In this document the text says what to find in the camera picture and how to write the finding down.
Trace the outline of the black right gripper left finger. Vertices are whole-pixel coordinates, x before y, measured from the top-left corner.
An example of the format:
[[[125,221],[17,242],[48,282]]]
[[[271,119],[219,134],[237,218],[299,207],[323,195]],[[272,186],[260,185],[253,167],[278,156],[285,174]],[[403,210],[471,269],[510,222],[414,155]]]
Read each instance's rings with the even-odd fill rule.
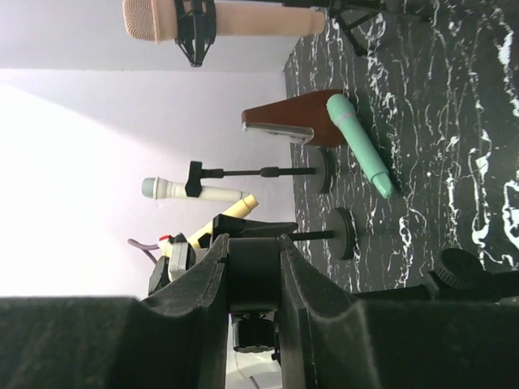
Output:
[[[2,387],[223,388],[228,240],[142,301],[2,299]]]

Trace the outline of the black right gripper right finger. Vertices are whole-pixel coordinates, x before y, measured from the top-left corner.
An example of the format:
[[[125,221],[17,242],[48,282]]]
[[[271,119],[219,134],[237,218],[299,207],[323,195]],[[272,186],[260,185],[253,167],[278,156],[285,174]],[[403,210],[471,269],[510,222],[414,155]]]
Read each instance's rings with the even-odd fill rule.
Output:
[[[515,388],[518,308],[497,302],[357,300],[319,308],[299,277],[307,262],[279,246],[282,384],[286,388]]]

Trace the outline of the black round-base clip stand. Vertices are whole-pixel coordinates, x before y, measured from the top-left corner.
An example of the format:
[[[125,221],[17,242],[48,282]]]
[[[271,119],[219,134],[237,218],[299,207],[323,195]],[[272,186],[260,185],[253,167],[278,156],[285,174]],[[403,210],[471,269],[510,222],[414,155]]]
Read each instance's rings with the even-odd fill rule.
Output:
[[[234,238],[279,237],[286,234],[293,242],[324,240],[330,255],[337,260],[354,258],[356,235],[350,212],[343,207],[333,208],[325,218],[320,231],[298,232],[294,222],[263,222],[244,219],[246,223],[228,234]]]
[[[307,167],[263,167],[257,170],[224,170],[204,169],[200,161],[190,163],[187,182],[189,184],[199,183],[203,179],[222,179],[224,177],[238,176],[260,176],[263,178],[275,178],[284,176],[314,176],[316,177],[316,192],[325,195],[329,192],[331,181],[335,173],[335,165],[329,152],[321,147],[311,147],[308,154]]]

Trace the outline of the yellow microphone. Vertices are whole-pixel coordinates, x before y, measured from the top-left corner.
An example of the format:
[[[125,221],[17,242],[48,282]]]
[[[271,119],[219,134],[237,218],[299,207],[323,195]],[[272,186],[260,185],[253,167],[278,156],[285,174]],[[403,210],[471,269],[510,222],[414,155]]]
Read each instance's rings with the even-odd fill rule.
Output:
[[[246,221],[245,217],[259,205],[258,200],[252,194],[247,194],[243,199],[238,200],[223,213],[214,216],[204,227],[193,233],[187,242],[194,249],[207,248],[210,242],[214,241],[212,235],[217,237],[222,233],[229,233],[242,227]]]

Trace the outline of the white microphone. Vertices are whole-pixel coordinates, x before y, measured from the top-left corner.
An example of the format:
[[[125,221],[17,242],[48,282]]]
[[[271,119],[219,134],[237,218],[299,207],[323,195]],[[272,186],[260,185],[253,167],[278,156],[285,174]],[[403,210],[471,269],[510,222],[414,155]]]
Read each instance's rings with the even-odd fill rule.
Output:
[[[161,177],[146,177],[141,183],[141,193],[145,198],[154,200],[198,199],[226,203],[237,202],[249,195],[241,190],[172,182]]]

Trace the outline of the mint green microphone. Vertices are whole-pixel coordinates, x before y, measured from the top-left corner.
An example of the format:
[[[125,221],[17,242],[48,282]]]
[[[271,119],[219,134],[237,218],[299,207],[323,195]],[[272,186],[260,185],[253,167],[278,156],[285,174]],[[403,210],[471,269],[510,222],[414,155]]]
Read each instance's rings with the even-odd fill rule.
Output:
[[[368,181],[384,199],[389,199],[394,190],[389,171],[358,120],[353,105],[344,95],[334,94],[328,98],[326,108]]]

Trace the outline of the pink microphone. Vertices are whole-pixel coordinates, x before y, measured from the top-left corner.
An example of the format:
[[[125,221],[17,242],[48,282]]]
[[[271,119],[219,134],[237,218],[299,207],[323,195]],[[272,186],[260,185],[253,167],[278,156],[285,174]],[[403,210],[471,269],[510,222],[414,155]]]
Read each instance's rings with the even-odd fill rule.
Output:
[[[216,2],[218,36],[309,36],[324,30],[326,16],[307,8],[253,2]],[[174,1],[124,1],[127,33],[139,40],[173,41],[181,36],[181,11]]]

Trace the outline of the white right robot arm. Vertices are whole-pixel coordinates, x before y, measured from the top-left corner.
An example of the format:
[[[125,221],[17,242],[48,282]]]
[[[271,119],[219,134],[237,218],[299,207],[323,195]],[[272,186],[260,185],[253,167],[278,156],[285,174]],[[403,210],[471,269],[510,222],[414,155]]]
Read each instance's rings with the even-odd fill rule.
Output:
[[[288,237],[221,235],[143,300],[1,301],[4,388],[515,388],[514,271],[448,249],[419,285],[349,293]]]

